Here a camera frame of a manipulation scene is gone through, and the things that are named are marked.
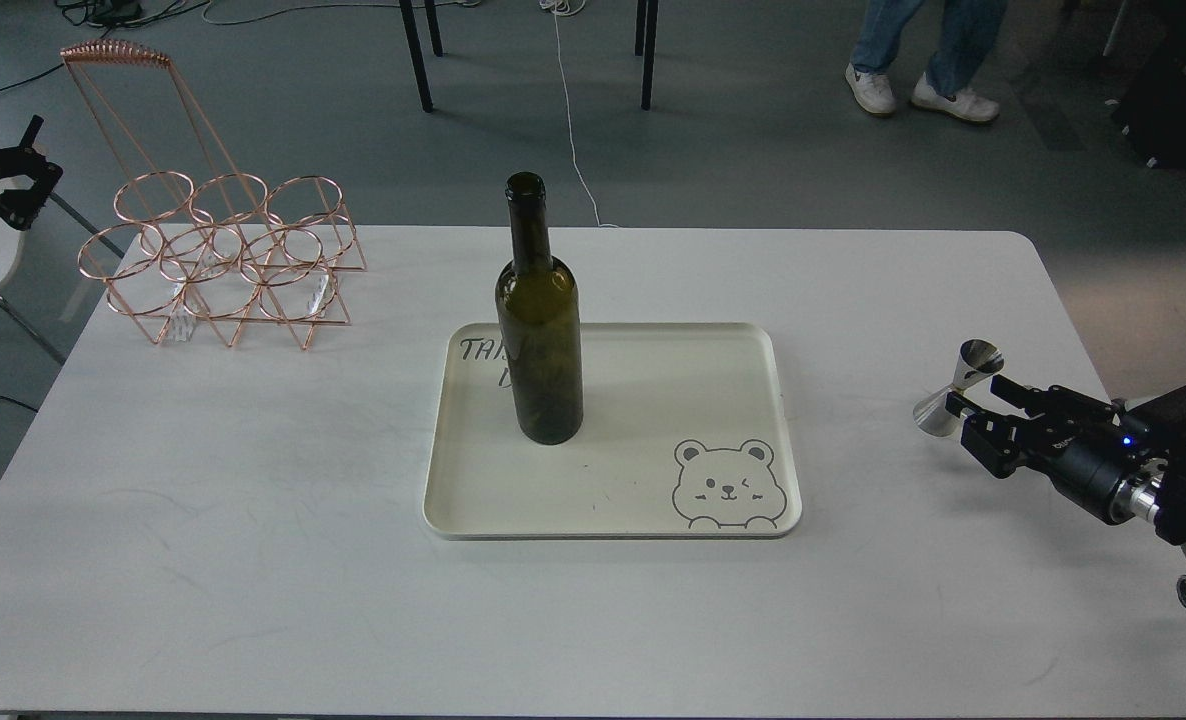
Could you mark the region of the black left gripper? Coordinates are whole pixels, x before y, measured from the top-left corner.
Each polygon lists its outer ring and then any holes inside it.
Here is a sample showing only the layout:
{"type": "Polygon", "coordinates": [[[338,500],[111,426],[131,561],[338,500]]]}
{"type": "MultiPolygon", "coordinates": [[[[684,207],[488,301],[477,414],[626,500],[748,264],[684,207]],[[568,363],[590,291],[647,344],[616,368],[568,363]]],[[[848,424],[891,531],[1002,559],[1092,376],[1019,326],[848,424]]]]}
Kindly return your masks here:
{"type": "Polygon", "coordinates": [[[27,231],[63,176],[58,164],[34,147],[44,117],[31,117],[20,142],[0,147],[0,219],[17,231],[27,231]]]}

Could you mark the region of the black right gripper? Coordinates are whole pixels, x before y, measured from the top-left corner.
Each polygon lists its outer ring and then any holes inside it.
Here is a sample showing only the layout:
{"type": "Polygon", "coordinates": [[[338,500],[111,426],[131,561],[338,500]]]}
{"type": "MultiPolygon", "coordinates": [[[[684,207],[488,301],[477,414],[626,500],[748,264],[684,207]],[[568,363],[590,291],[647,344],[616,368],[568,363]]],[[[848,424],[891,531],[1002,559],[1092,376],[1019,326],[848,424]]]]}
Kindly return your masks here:
{"type": "Polygon", "coordinates": [[[1108,525],[1156,520],[1165,461],[1141,433],[1120,423],[1112,404],[1064,386],[1041,389],[1000,374],[991,377],[990,391],[1024,410],[1024,423],[964,395],[951,400],[950,409],[962,420],[959,445],[991,477],[1005,479],[1027,465],[1108,525]]]}

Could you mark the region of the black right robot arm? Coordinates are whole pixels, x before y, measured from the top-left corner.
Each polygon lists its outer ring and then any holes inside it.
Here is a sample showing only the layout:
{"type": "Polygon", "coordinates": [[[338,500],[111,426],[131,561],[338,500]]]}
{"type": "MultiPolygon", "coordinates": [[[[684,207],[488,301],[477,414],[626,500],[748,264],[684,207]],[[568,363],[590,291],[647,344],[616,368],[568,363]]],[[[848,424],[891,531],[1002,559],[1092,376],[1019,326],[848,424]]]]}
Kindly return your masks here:
{"type": "MultiPolygon", "coordinates": [[[[1045,389],[995,375],[1003,415],[950,391],[946,410],[959,442],[999,479],[1031,469],[1056,492],[1110,527],[1144,520],[1161,541],[1186,552],[1186,386],[1134,407],[1045,389]]],[[[1175,584],[1186,609],[1186,575],[1175,584]]]]}

